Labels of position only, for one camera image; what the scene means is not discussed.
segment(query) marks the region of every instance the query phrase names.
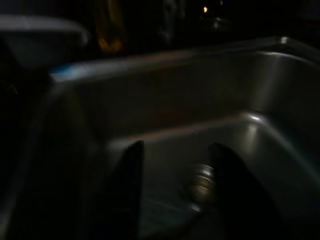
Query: kitchen sink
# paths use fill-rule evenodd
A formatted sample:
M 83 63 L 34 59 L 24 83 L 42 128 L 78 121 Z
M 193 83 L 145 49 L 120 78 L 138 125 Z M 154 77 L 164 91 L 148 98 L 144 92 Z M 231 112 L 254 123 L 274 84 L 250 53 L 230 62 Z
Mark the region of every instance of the kitchen sink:
M 55 70 L 7 193 L 3 234 L 85 239 L 102 183 L 143 141 L 140 239 L 168 237 L 199 214 L 187 179 L 210 165 L 211 143 L 243 160 L 294 239 L 320 237 L 319 60 L 312 47 L 269 37 Z M 190 239 L 224 239 L 219 209 L 202 221 Z

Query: sink drain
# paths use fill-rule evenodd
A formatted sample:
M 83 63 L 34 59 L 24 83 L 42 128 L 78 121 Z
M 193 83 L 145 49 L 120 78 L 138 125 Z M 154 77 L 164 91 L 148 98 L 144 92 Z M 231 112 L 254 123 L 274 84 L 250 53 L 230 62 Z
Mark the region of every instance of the sink drain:
M 208 165 L 199 164 L 195 167 L 194 176 L 189 186 L 189 196 L 192 208 L 200 211 L 215 200 L 214 169 Z

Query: sink basin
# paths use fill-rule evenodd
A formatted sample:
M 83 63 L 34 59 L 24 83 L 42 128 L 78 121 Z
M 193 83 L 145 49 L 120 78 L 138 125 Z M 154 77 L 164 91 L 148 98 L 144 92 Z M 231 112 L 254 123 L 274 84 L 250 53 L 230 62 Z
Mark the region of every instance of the sink basin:
M 307 45 L 270 37 L 57 69 L 8 193 L 16 201 L 6 205 L 4 232 L 84 239 L 101 182 L 143 141 L 141 239 L 196 214 L 186 179 L 195 164 L 210 164 L 210 143 L 242 158 L 295 238 L 314 239 L 319 58 Z M 216 209 L 208 221 L 197 239 L 224 239 Z

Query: metal sink wall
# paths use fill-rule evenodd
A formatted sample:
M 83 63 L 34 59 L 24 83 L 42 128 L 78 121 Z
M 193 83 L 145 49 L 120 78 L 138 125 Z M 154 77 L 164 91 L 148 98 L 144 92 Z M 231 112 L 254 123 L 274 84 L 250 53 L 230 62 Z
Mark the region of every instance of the metal sink wall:
M 193 217 L 186 178 L 193 164 L 208 163 L 212 142 L 243 159 L 295 237 L 311 238 L 320 223 L 320 72 L 307 50 L 268 38 L 53 74 L 24 154 L 25 180 L 11 192 L 13 236 L 85 236 L 101 181 L 143 140 L 141 238 Z M 223 239 L 213 215 L 201 234 Z

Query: black object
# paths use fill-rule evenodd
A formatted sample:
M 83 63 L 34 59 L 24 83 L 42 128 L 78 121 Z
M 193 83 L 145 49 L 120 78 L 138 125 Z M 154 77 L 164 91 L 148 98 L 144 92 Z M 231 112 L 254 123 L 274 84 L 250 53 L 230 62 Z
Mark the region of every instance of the black object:
M 218 143 L 209 151 L 226 239 L 288 239 L 276 206 L 241 158 Z
M 144 144 L 138 141 L 123 154 L 103 184 L 92 214 L 90 240 L 138 238 Z

